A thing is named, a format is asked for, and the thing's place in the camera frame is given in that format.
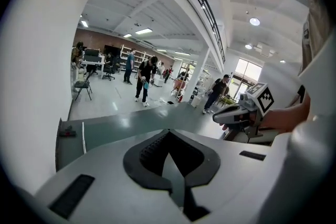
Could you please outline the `person's right hand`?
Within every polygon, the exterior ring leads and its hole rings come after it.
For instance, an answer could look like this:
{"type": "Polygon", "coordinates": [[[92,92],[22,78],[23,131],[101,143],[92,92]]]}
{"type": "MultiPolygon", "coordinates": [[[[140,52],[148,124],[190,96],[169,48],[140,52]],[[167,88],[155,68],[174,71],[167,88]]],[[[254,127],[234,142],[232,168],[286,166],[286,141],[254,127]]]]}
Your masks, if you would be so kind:
{"type": "Polygon", "coordinates": [[[251,112],[249,114],[249,126],[264,127],[263,119],[264,117],[258,111],[251,112]]]}

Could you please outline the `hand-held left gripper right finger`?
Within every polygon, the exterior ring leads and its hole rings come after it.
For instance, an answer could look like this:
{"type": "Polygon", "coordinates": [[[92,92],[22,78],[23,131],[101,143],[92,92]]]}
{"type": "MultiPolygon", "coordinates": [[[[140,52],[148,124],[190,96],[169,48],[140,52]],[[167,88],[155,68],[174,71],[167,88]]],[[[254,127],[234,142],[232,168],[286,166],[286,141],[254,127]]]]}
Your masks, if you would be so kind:
{"type": "Polygon", "coordinates": [[[173,129],[169,130],[169,154],[187,188],[209,184],[221,165],[220,156],[212,148],[173,129]]]}

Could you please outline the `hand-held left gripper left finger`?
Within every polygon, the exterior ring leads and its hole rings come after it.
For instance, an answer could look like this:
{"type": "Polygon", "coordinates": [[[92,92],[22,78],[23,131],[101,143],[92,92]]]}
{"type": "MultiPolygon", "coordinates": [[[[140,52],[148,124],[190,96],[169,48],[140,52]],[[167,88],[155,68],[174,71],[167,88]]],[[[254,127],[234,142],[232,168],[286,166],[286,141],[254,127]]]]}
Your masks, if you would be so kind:
{"type": "Polygon", "coordinates": [[[128,149],[123,157],[127,175],[139,186],[151,190],[172,190],[170,180],[162,177],[166,157],[169,154],[170,131],[147,138],[128,149]]]}

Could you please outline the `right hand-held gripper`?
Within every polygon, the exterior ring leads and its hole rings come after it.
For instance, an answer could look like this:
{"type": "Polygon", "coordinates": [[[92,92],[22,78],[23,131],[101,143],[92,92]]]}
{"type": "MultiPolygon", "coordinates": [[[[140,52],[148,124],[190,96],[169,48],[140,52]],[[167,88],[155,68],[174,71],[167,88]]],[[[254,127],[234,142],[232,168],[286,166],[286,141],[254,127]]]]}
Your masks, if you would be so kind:
{"type": "Polygon", "coordinates": [[[242,93],[237,103],[214,113],[213,121],[232,131],[244,132],[248,139],[261,137],[259,127],[249,126],[249,114],[258,111],[264,117],[274,102],[268,84],[259,82],[242,93]]]}

